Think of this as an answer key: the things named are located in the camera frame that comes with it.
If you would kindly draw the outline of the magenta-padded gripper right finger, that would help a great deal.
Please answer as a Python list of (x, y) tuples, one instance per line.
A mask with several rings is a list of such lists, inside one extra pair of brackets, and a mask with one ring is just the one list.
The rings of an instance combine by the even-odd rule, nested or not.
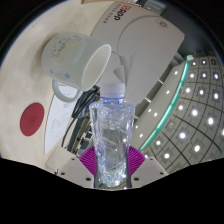
[(127, 156), (128, 188), (140, 188), (167, 176), (168, 173), (154, 157), (145, 157), (134, 147), (130, 147)]

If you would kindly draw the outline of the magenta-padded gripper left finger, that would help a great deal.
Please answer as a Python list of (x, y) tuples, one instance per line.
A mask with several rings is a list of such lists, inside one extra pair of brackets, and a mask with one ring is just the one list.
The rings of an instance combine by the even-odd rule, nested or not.
[(46, 165), (52, 168), (56, 175), (84, 188), (93, 188), (97, 173), (97, 161), (94, 148), (89, 148), (81, 156), (57, 148)]

